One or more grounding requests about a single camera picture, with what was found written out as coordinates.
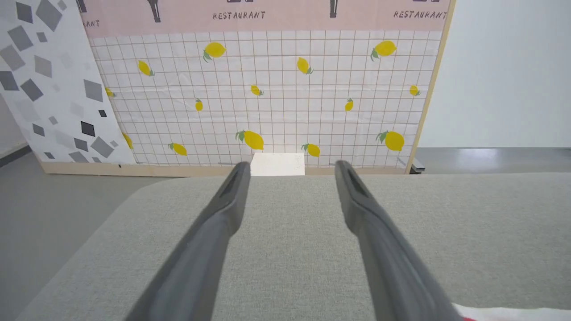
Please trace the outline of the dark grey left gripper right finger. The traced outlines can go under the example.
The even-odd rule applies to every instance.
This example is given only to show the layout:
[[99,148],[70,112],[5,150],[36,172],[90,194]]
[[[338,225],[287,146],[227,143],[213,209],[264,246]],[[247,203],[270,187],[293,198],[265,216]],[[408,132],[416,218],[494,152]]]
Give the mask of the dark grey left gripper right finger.
[[378,321],[460,321],[454,305],[346,161],[335,163],[345,224],[358,239]]

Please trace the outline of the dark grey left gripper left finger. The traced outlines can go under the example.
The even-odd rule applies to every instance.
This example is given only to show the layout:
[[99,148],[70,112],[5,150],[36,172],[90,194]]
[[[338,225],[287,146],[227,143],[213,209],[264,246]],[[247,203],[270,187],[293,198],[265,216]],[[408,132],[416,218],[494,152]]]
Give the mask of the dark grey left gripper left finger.
[[250,164],[237,163],[125,320],[211,320],[227,248],[243,221],[250,178]]

